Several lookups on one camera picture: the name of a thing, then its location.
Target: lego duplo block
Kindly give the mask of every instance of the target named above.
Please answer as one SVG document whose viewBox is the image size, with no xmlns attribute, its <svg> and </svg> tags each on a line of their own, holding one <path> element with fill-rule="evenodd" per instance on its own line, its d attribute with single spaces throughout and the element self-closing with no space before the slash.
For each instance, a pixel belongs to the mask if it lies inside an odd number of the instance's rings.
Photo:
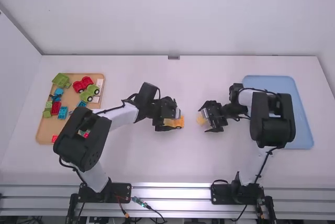
<svg viewBox="0 0 335 224">
<path fill-rule="evenodd" d="M 58 112 L 58 119 L 66 119 L 68 116 L 68 107 L 62 106 Z"/>
<path fill-rule="evenodd" d="M 44 110 L 51 111 L 51 108 L 52 108 L 52 101 L 47 101 Z"/>
<path fill-rule="evenodd" d="M 51 115 L 57 115 L 61 108 L 61 102 L 53 102 L 51 108 Z"/>
<path fill-rule="evenodd" d="M 63 88 L 63 87 L 70 87 L 70 83 L 69 83 L 70 78 L 68 76 L 66 76 L 63 73 L 58 73 L 54 79 L 52 80 L 52 83 L 55 85 L 58 85 L 59 87 Z"/>
<path fill-rule="evenodd" d="M 55 97 L 56 97 L 56 96 L 58 96 L 58 97 L 55 98 L 54 101 L 59 102 L 59 101 L 61 100 L 61 96 L 63 95 L 63 93 L 64 93 L 64 90 L 63 90 L 62 88 L 57 88 L 57 89 L 54 91 L 53 95 L 54 95 Z"/>
<path fill-rule="evenodd" d="M 78 104 L 77 104 L 77 107 L 78 106 L 86 106 L 87 105 L 87 103 L 85 103 L 84 101 L 80 101 Z"/>
<path fill-rule="evenodd" d="M 49 110 L 45 110 L 44 112 L 43 112 L 43 118 L 50 118 L 51 117 L 51 113 L 50 113 L 50 111 Z"/>
<path fill-rule="evenodd" d="M 57 138 L 58 138 L 58 135 L 52 135 L 51 143 L 55 143 Z"/>
</svg>

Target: teal lego block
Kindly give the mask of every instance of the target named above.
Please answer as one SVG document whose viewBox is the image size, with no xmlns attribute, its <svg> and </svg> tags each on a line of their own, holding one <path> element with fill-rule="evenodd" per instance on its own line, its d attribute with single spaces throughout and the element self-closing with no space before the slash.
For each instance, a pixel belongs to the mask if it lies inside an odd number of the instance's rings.
<svg viewBox="0 0 335 224">
<path fill-rule="evenodd" d="M 84 101 L 80 101 L 78 104 L 77 104 L 77 107 L 78 106 L 86 106 L 87 105 L 87 103 L 85 103 Z"/>
<path fill-rule="evenodd" d="M 61 100 L 61 96 L 63 95 L 64 90 L 62 88 L 57 88 L 54 93 L 53 96 L 56 97 L 57 95 L 59 95 L 57 98 L 55 98 L 55 102 L 59 102 Z"/>
<path fill-rule="evenodd" d="M 68 107 L 61 106 L 59 113 L 58 113 L 58 119 L 66 119 L 67 116 L 68 116 Z"/>
</svg>

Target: orange object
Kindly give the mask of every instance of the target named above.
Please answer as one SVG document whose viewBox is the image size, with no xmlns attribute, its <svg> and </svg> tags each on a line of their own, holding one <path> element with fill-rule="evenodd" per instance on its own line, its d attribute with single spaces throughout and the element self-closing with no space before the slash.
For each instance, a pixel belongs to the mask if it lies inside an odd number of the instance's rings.
<svg viewBox="0 0 335 224">
<path fill-rule="evenodd" d="M 181 116 L 180 119 L 165 118 L 164 126 L 170 126 L 177 129 L 184 128 L 184 116 Z"/>
</svg>

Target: black cable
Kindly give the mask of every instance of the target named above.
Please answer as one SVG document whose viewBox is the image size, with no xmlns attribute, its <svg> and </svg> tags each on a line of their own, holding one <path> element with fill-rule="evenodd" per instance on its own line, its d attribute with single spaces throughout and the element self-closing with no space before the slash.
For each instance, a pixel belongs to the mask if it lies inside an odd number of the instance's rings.
<svg viewBox="0 0 335 224">
<path fill-rule="evenodd" d="M 220 195 L 220 194 L 218 194 L 218 193 L 216 192 L 215 187 L 214 187 L 214 185 L 215 185 L 216 182 L 224 182 L 224 183 L 226 183 L 226 184 L 229 184 L 229 182 L 226 181 L 226 180 L 214 180 L 214 181 L 213 181 L 213 183 L 212 183 L 211 186 L 210 186 L 210 189 L 213 191 L 214 194 Z"/>
<path fill-rule="evenodd" d="M 84 183 L 84 185 L 86 186 L 87 183 L 84 181 L 84 179 L 81 177 L 80 173 L 79 173 L 79 170 L 74 167 L 74 166 L 71 166 L 71 165 L 65 165 L 63 162 L 62 162 L 62 158 L 59 156 L 59 163 L 61 164 L 61 166 L 63 167 L 67 167 L 67 168 L 71 168 L 73 171 L 76 172 L 76 174 L 78 175 L 78 177 L 80 178 L 80 180 Z"/>
<path fill-rule="evenodd" d="M 114 107 L 114 108 L 111 108 L 111 109 L 102 110 L 102 111 L 99 111 L 99 112 L 97 112 L 95 114 L 99 115 L 101 113 L 107 113 L 107 112 L 109 112 L 111 110 L 121 109 L 121 108 L 125 107 L 126 106 L 125 101 L 124 100 L 121 100 L 121 101 L 122 101 L 122 105 L 121 106 L 117 106 L 117 107 Z"/>
<path fill-rule="evenodd" d="M 25 220 L 25 221 L 22 221 L 22 222 L 18 222 L 17 224 L 23 224 L 23 223 L 27 223 L 27 222 L 31 222 L 32 220 L 34 220 L 34 219 L 29 219 L 29 220 Z"/>
<path fill-rule="evenodd" d="M 83 211 L 84 206 L 85 206 L 85 202 L 83 202 L 83 205 L 82 205 L 82 207 L 81 207 L 81 209 L 80 209 L 80 211 L 79 211 L 79 214 L 78 214 L 78 216 L 77 216 L 77 221 L 75 222 L 75 224 L 78 224 L 78 221 L 79 221 L 79 219 L 80 219 L 80 215 L 82 214 L 82 211 Z"/>
<path fill-rule="evenodd" d="M 231 220 L 232 222 L 236 222 L 236 221 L 238 221 L 238 220 L 241 218 L 241 216 L 243 215 L 243 213 L 244 213 L 245 209 L 247 208 L 247 206 L 248 206 L 248 205 L 245 205 L 245 206 L 244 206 L 244 208 L 243 208 L 242 212 L 240 213 L 239 217 L 237 217 L 236 219 L 230 219 L 230 220 Z"/>
<path fill-rule="evenodd" d="M 43 224 L 43 221 L 42 221 L 43 216 L 40 216 L 40 218 L 39 218 L 39 216 L 38 217 L 31 216 L 31 217 L 32 217 L 31 219 L 28 219 L 28 220 L 25 220 L 25 221 L 22 221 L 22 222 L 17 222 L 16 224 L 24 224 L 24 223 L 28 223 L 28 222 L 32 222 L 32 221 L 33 221 L 33 223 L 37 222 L 38 224 Z"/>
<path fill-rule="evenodd" d="M 256 92 L 265 92 L 265 93 L 272 94 L 272 95 L 274 95 L 275 97 L 277 97 L 278 100 L 279 100 L 280 102 L 282 102 L 282 98 L 281 98 L 277 93 L 275 93 L 275 92 L 269 92 L 269 91 L 266 90 L 266 89 L 242 88 L 242 89 L 240 89 L 240 90 L 238 91 L 238 93 L 237 93 L 237 97 L 239 97 L 239 95 L 240 95 L 240 93 L 241 93 L 242 91 L 245 91 L 245 90 L 247 90 L 247 89 L 250 89 L 250 90 L 252 90 L 252 91 L 256 91 Z"/>
<path fill-rule="evenodd" d="M 157 213 L 162 219 L 163 219 L 163 222 L 157 222 L 157 218 L 156 218 L 156 221 L 154 221 L 152 218 L 150 218 L 150 220 L 152 220 L 153 222 L 155 222 L 156 224 L 164 224 L 164 223 L 167 223 L 167 221 L 164 219 L 164 217 L 156 210 L 152 209 L 152 211 L 154 211 L 155 213 Z"/>
<path fill-rule="evenodd" d="M 256 175 L 256 179 L 255 179 L 254 183 L 256 183 L 256 182 L 258 181 L 258 179 L 261 177 L 261 173 L 262 173 L 262 171 L 263 171 L 263 169 L 264 169 L 264 167 L 265 167 L 265 164 L 266 164 L 267 159 L 269 158 L 269 156 L 272 155 L 272 152 L 273 152 L 274 150 L 276 150 L 276 149 L 280 149 L 280 148 L 281 148 L 281 147 L 274 147 L 274 148 L 270 149 L 270 151 L 268 151 L 268 152 L 266 153 L 264 162 L 263 162 L 263 164 L 262 164 L 262 166 L 261 166 L 260 171 L 259 171 L 258 174 Z"/>
</svg>

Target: green lego block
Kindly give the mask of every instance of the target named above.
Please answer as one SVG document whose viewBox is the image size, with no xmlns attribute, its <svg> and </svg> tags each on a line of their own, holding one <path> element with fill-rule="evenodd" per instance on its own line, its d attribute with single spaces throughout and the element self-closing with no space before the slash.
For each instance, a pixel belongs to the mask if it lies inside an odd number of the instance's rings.
<svg viewBox="0 0 335 224">
<path fill-rule="evenodd" d="M 58 85 L 59 87 L 63 88 L 66 85 L 69 84 L 69 80 L 70 78 L 68 76 L 66 76 L 63 73 L 58 73 L 54 79 L 52 80 L 52 83 L 55 85 Z"/>
<path fill-rule="evenodd" d="M 43 118 L 50 118 L 50 117 L 51 117 L 51 113 L 50 113 L 50 111 L 45 110 L 45 111 L 43 112 Z"/>
<path fill-rule="evenodd" d="M 46 102 L 46 107 L 45 107 L 44 110 L 51 111 L 51 108 L 52 108 L 52 101 L 47 101 Z"/>
<path fill-rule="evenodd" d="M 66 84 L 65 84 L 65 88 L 69 88 L 70 86 L 71 86 L 70 83 L 66 83 Z"/>
</svg>

